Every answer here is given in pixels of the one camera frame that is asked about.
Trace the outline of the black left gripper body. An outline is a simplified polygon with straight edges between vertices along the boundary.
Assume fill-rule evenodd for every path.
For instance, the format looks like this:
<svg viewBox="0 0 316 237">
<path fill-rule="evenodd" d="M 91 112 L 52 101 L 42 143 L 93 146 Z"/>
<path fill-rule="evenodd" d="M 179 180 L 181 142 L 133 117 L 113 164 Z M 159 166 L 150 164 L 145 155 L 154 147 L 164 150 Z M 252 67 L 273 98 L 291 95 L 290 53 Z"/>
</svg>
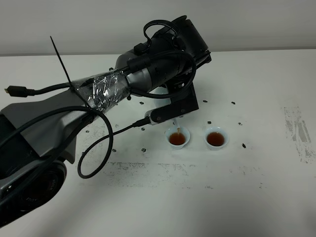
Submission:
<svg viewBox="0 0 316 237">
<path fill-rule="evenodd" d="M 183 94 L 192 84 L 195 73 L 190 72 L 176 76 L 166 81 L 163 86 L 167 89 L 167 94 L 162 94 L 160 99 L 173 98 Z"/>
</svg>

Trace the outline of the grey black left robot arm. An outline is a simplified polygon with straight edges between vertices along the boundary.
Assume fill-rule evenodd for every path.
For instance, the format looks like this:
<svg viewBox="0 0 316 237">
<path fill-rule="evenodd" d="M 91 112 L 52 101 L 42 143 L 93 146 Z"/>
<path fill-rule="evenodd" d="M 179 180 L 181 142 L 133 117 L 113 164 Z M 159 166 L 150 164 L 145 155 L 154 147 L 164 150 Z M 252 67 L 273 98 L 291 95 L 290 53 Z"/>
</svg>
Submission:
<svg viewBox="0 0 316 237">
<path fill-rule="evenodd" d="M 73 163 L 76 136 L 100 118 L 114 132 L 106 112 L 131 96 L 167 100 L 135 127 L 157 124 L 198 109 L 193 86 L 197 69 L 211 61 L 207 44 L 186 16 L 153 20 L 161 26 L 146 42 L 122 54 L 106 73 L 33 90 L 9 86 L 12 97 L 59 94 L 38 102 L 14 103 L 0 112 L 0 213 L 18 216 L 52 199 Z"/>
</svg>

